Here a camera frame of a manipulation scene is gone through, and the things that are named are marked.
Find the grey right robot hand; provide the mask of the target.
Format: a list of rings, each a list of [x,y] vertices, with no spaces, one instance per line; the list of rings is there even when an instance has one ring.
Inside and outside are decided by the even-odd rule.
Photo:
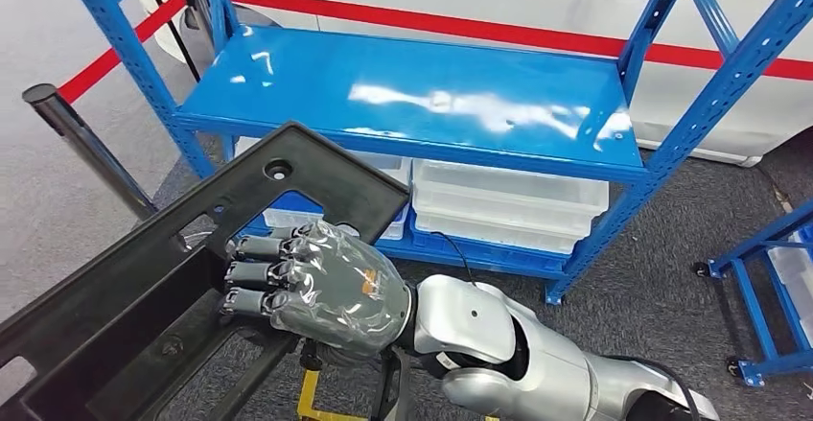
[[[324,221],[242,236],[223,281],[223,314],[265,319],[343,359],[395,344],[417,303],[387,257]]]

